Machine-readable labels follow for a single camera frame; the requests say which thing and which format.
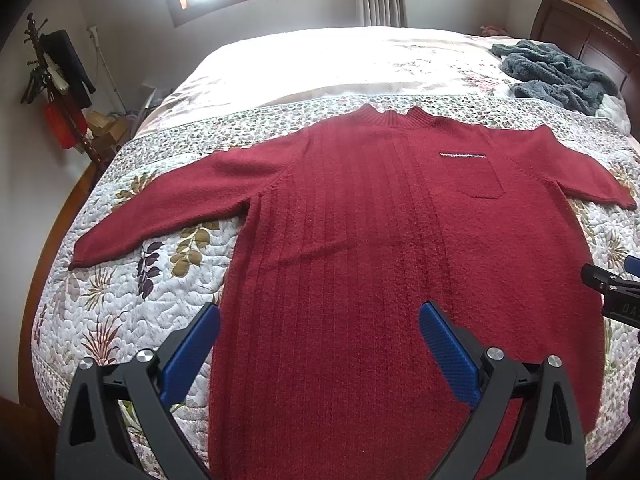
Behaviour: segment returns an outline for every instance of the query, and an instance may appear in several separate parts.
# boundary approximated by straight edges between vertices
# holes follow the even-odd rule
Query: sweater sleeve
[[[252,196],[286,171],[307,138],[302,131],[250,148],[214,152],[157,177],[79,238],[69,268],[114,260],[149,238],[241,213]]]
[[[556,182],[568,198],[636,209],[629,190],[594,158],[563,146],[548,126],[528,131],[488,130],[503,155],[545,180]]]

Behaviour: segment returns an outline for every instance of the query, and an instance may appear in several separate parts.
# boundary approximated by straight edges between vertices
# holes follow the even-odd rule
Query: black jacket
[[[62,70],[66,82],[69,83],[69,92],[76,104],[80,108],[91,106],[91,99],[89,99],[84,86],[91,94],[95,92],[95,87],[86,74],[66,30],[43,34],[40,36],[40,44],[44,51],[51,56],[54,63]]]

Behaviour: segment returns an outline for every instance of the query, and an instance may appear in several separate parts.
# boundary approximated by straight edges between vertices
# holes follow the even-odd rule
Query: sweater pocket
[[[453,186],[473,198],[500,198],[504,189],[494,167],[482,153],[440,152]]]

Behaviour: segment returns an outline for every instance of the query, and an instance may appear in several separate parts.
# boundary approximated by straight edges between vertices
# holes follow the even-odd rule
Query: metal screw
[[[148,363],[154,358],[154,351],[146,348],[136,354],[136,359],[141,363]]]
[[[549,359],[547,359],[546,362],[548,362],[554,368],[559,368],[562,366],[562,359],[559,358],[557,355],[550,355]]]
[[[82,370],[88,370],[93,365],[94,365],[94,360],[91,359],[90,357],[85,357],[80,360],[80,364],[78,365],[78,367]]]
[[[489,359],[494,361],[502,361],[504,359],[504,352],[495,346],[492,346],[486,351],[486,355]]]

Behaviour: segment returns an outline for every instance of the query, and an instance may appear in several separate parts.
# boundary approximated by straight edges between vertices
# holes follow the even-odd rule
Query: red bag
[[[71,115],[71,119],[76,124],[78,130],[84,136],[87,129],[86,120],[80,108],[78,108],[73,99],[65,96],[64,102],[61,102],[60,106],[66,106],[66,109]],[[69,148],[74,147],[78,142],[80,142],[79,139],[76,139],[76,136],[67,124],[65,116],[60,111],[58,102],[56,100],[50,101],[45,105],[44,117],[49,124],[49,128],[60,143],[60,146],[68,150]]]

